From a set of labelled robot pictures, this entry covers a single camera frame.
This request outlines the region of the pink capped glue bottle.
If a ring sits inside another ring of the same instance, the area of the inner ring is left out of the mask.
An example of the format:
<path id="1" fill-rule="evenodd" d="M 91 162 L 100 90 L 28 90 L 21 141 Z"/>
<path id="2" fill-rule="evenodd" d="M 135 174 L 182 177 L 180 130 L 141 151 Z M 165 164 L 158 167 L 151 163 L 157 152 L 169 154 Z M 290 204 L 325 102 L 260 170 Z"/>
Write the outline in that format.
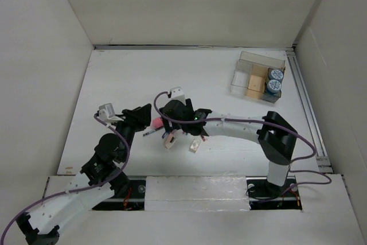
<path id="1" fill-rule="evenodd" d="M 154 128 L 154 129 L 158 129 L 162 126 L 163 126 L 163 122 L 162 122 L 162 119 L 160 117 L 154 118 L 151 121 L 151 127 Z"/>

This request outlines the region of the blue patterned tape roll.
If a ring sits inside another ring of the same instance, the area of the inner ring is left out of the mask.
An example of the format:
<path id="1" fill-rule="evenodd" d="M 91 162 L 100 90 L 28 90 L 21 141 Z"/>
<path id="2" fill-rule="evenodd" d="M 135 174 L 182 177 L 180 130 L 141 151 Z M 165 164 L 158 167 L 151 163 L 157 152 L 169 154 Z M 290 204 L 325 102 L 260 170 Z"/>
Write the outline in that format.
<path id="1" fill-rule="evenodd" d="M 280 81 L 272 79 L 266 84 L 266 93 L 270 95 L 276 95 L 281 92 L 282 84 Z"/>

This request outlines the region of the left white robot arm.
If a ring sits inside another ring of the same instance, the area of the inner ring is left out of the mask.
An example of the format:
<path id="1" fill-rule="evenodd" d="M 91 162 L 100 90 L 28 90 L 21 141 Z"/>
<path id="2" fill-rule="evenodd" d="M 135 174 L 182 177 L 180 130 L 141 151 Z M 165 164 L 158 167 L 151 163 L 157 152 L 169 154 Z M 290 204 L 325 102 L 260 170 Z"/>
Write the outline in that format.
<path id="1" fill-rule="evenodd" d="M 108 103 L 99 107 L 94 118 L 110 132 L 100 138 L 92 157 L 64 191 L 46 196 L 17 216 L 27 244 L 56 244 L 73 219 L 105 199 L 126 194 L 129 179 L 123 170 L 135 134 L 151 123 L 151 104 L 115 114 Z"/>

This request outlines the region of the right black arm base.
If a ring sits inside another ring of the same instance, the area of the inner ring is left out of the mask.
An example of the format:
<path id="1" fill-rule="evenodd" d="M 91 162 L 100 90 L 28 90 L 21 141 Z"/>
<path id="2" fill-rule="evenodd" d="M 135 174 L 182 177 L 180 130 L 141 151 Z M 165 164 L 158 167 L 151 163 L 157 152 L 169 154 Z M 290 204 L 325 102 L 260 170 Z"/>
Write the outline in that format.
<path id="1" fill-rule="evenodd" d="M 251 211 L 267 210 L 302 210 L 302 203 L 297 187 L 286 191 L 296 184 L 294 178 L 286 179 L 283 186 L 271 184 L 266 178 L 247 178 L 246 195 Z"/>

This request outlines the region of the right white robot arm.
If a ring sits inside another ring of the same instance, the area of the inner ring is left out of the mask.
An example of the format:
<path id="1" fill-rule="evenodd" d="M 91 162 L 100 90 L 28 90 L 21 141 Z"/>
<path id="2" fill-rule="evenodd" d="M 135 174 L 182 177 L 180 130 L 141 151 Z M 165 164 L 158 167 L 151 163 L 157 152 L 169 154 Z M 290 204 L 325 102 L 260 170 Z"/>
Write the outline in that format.
<path id="1" fill-rule="evenodd" d="M 266 191 L 277 196 L 285 190 L 297 131 L 277 112 L 269 111 L 259 119 L 231 116 L 205 108 L 194 110 L 190 99 L 185 103 L 170 100 L 155 109 L 167 131 L 183 130 L 192 136 L 223 136 L 259 144 L 269 161 Z"/>

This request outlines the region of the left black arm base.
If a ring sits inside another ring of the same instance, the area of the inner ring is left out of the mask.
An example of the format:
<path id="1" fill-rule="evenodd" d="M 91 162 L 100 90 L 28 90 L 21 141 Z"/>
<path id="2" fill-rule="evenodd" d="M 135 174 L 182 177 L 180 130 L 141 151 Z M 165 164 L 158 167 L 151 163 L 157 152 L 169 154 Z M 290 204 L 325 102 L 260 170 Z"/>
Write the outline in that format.
<path id="1" fill-rule="evenodd" d="M 127 190 L 94 206 L 94 211 L 143 211 L 145 209 L 146 177 L 130 179 Z"/>

